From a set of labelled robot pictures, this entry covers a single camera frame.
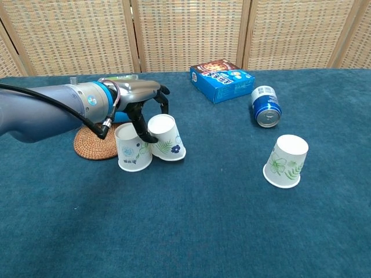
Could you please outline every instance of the black cable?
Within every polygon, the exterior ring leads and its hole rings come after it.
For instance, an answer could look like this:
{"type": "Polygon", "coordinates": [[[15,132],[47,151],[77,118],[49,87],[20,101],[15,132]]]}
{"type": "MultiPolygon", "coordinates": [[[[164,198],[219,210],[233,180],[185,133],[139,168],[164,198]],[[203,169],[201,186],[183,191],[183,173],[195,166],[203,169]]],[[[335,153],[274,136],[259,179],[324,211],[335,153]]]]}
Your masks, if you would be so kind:
{"type": "Polygon", "coordinates": [[[27,94],[29,96],[37,98],[38,100],[41,100],[41,101],[44,101],[46,103],[52,104],[55,107],[58,107],[62,110],[65,110],[65,111],[69,112],[70,114],[74,115],[76,118],[81,120],[88,128],[90,128],[91,131],[94,132],[95,134],[98,135],[99,133],[101,133],[101,130],[99,129],[99,127],[96,126],[91,120],[89,120],[89,119],[85,118],[84,116],[80,115],[79,113],[77,113],[75,110],[73,110],[69,106],[65,105],[64,103],[61,103],[60,101],[57,101],[57,100],[55,100],[51,97],[48,97],[44,94],[38,93],[38,92],[30,90],[30,89],[26,89],[26,88],[22,88],[22,87],[16,87],[16,86],[12,86],[12,85],[6,85],[6,84],[0,84],[0,89],[11,90],[11,91],[15,91],[15,92],[18,92],[18,93],[27,94]]]}

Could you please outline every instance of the can lid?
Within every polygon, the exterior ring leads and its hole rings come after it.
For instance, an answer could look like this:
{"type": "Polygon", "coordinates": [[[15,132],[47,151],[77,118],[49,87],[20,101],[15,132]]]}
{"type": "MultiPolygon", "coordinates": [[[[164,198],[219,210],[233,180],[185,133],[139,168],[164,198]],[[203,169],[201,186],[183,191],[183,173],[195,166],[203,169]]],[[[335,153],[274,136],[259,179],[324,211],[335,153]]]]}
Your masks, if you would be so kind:
{"type": "Polygon", "coordinates": [[[256,120],[260,126],[273,127],[279,122],[280,119],[281,115],[279,112],[273,109],[267,109],[261,112],[257,116],[256,120]]]}

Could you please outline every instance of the upside-down paper cup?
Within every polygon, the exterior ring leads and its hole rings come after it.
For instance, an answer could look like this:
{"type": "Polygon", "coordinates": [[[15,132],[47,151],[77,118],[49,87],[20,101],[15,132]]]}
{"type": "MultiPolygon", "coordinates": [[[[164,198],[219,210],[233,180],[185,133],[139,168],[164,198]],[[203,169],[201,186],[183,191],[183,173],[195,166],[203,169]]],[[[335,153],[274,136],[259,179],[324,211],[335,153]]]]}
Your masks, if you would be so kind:
{"type": "Polygon", "coordinates": [[[136,133],[132,123],[124,123],[115,131],[118,165],[122,170],[137,172],[152,162],[148,143],[136,133]]]}
{"type": "Polygon", "coordinates": [[[300,172],[309,150],[308,143],[296,135],[278,137],[268,162],[263,167],[266,180],[280,188],[291,188],[300,182],[300,172]]]}
{"type": "Polygon", "coordinates": [[[158,139],[157,143],[150,144],[153,155],[166,161],[177,161],[186,156],[186,148],[172,116],[168,114],[153,116],[148,121],[148,131],[158,139]]]}

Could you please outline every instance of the woven coaster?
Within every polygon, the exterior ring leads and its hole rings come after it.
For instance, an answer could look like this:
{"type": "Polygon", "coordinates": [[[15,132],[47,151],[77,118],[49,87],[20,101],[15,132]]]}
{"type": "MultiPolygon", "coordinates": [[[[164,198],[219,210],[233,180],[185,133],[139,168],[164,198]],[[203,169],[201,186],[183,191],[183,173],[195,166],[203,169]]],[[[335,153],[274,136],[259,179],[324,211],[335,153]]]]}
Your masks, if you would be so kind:
{"type": "Polygon", "coordinates": [[[115,130],[121,124],[123,123],[112,124],[104,140],[99,139],[88,127],[82,127],[75,136],[75,152],[91,160],[103,160],[117,156],[115,130]]]}

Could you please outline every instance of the cardboard box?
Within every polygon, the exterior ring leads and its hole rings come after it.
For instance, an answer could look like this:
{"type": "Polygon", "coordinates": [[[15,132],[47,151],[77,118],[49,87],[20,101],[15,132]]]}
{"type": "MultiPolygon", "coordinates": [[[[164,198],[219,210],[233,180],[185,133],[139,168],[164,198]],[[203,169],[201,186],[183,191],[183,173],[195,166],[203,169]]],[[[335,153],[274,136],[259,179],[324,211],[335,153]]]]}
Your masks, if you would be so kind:
{"type": "Polygon", "coordinates": [[[251,94],[255,82],[247,71],[224,59],[193,65],[190,74],[194,86],[213,103],[251,94]]]}

